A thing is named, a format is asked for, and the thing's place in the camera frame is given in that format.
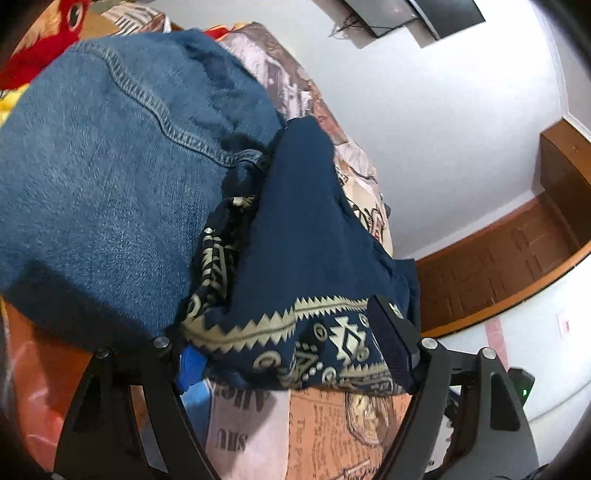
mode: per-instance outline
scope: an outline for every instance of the patterned fabric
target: patterned fabric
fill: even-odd
[[[286,120],[308,115],[318,120],[335,145],[335,168],[355,216],[393,256],[376,169],[361,147],[343,132],[302,66],[259,23],[232,30],[220,44],[261,82]]]
[[[314,119],[290,121],[258,201],[227,200],[210,217],[202,284],[183,328],[212,359],[212,378],[236,387],[400,393],[366,308],[368,297],[382,294],[400,317],[416,312],[416,274],[362,228],[333,153]]]
[[[28,88],[29,84],[26,83],[16,90],[0,90],[0,127],[3,126],[8,115]]]
[[[300,78],[302,80],[308,78],[302,67],[263,26],[251,24],[242,28],[235,27],[224,40],[222,44],[242,60],[244,66],[263,83],[269,93],[278,92],[278,90],[273,85],[274,82],[263,81],[265,78],[273,77],[272,74],[265,74],[265,69],[278,71],[281,78],[287,79],[284,83],[291,85],[292,90],[293,84],[296,84],[302,92],[312,89],[317,91],[312,80],[309,80],[309,83],[300,80]],[[283,91],[287,93],[289,88],[285,87]],[[271,96],[274,105],[278,108],[284,104],[283,98],[289,98],[288,95],[283,94]],[[292,107],[289,109],[288,106],[284,107],[284,111],[289,112],[286,116],[291,118],[323,113],[322,106],[326,107],[326,105],[323,102],[320,103],[322,100],[320,94],[317,98],[320,99],[321,108],[310,108],[309,104],[306,109],[301,108],[301,103],[288,102],[288,106]],[[334,120],[331,115],[322,116],[324,119],[321,125],[331,124],[329,120]],[[342,141],[342,136],[335,136],[335,138],[337,144]],[[356,215],[359,213],[360,220],[365,223],[364,227],[372,231],[369,225],[378,226],[379,223],[372,220],[378,220],[379,215],[376,214],[383,211],[375,168],[363,151],[352,141],[340,144],[336,147],[336,151],[340,154],[335,156],[335,167],[339,172],[345,195],[353,205],[359,207],[354,208]],[[392,255],[391,234],[388,223],[384,222],[384,224],[380,241],[384,249]],[[355,395],[338,390],[324,391],[309,388],[292,392],[289,413],[289,464],[285,480],[302,478],[370,480],[378,470],[382,456],[396,437],[410,398],[408,394],[396,395],[384,399],[387,403],[382,404],[377,402],[380,397]],[[243,454],[249,456],[249,450]],[[252,464],[256,464],[257,461],[253,456]]]
[[[90,9],[115,24],[119,31],[114,35],[171,31],[168,17],[147,5],[106,0],[93,3]]]

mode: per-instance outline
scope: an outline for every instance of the newspaper print fabric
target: newspaper print fabric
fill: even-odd
[[[314,388],[292,392],[285,480],[370,480],[398,434],[410,399]]]
[[[290,392],[213,386],[205,452],[223,480],[281,480],[288,458]]]
[[[115,24],[119,31],[114,35],[131,35],[141,32],[168,33],[171,30],[168,17],[147,5],[106,0],[95,2],[90,8]]]
[[[258,23],[233,30],[219,42],[265,87],[286,120],[316,117],[335,145],[335,169],[355,215],[393,256],[376,169],[361,147],[343,132],[302,66]]]

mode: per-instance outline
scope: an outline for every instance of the television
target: television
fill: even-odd
[[[345,3],[376,38],[418,18],[404,0],[345,0]]]
[[[437,40],[485,21],[473,0],[344,1],[374,37],[381,37],[418,17]]]

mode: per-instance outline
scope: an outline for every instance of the wooden furniture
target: wooden furniture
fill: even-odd
[[[591,144],[565,120],[540,142],[541,196],[417,263],[423,336],[494,317],[591,253]]]
[[[591,240],[591,144],[565,120],[542,133],[541,182],[582,247]]]

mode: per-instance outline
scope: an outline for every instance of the bolt head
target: bolt head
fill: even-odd
[[[423,345],[425,348],[428,348],[429,350],[435,350],[437,348],[437,341],[426,337],[423,340],[421,340],[421,345]]]
[[[97,358],[103,359],[109,356],[109,349],[107,347],[99,348],[95,353]]]
[[[489,360],[494,360],[496,358],[496,352],[490,347],[483,348],[482,355]]]
[[[170,340],[168,340],[168,337],[158,337],[154,339],[154,346],[156,348],[166,348],[168,345],[170,345]]]

